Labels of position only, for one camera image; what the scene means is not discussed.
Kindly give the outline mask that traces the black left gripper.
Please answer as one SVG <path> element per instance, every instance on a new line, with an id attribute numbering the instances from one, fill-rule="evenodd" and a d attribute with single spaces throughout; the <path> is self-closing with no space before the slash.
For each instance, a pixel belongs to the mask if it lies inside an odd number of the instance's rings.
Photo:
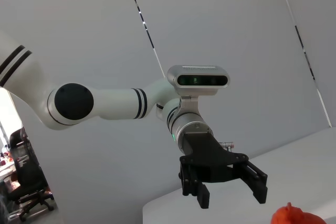
<path id="1" fill-rule="evenodd" d="M 268 175 L 248 161 L 248 156 L 225 150 L 210 133 L 185 133 L 179 178 L 183 196 L 197 198 L 201 208 L 209 207 L 205 183 L 222 183 L 240 178 L 260 204 L 266 203 Z"/>

